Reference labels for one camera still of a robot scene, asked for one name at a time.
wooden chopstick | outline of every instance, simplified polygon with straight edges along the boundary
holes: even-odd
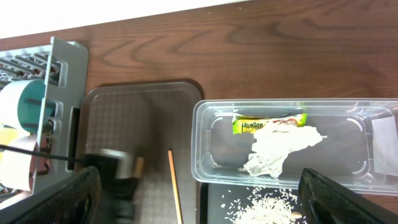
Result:
[[[180,205],[180,196],[178,194],[177,178],[175,176],[173,152],[171,151],[171,149],[169,149],[169,163],[170,163],[170,172],[172,174],[175,209],[177,211],[177,221],[178,221],[178,224],[183,224],[183,222],[182,222],[182,213],[181,213],[181,205]]]

plastic container lid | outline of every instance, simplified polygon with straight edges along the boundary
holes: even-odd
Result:
[[[233,115],[281,117],[308,113],[306,126],[327,136],[292,152],[278,179],[238,170],[255,139],[233,134]],[[227,100],[201,101],[193,112],[192,175],[200,182],[297,189],[312,168],[361,194],[398,195],[398,100]]]

white wall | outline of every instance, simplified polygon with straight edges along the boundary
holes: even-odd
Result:
[[[2,1],[0,38],[151,16],[242,0]]]

gray tray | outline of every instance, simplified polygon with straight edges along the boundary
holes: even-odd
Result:
[[[144,153],[135,194],[137,223],[177,223],[167,150],[173,149],[183,220],[196,223],[198,184],[191,175],[192,111],[201,100],[187,82],[106,86],[81,108],[77,157],[100,149]]]

yellow object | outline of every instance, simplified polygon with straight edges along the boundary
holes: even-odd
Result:
[[[10,142],[17,138],[29,136],[30,133],[23,130],[17,130],[13,128],[4,128],[0,125],[0,144],[8,146]]]

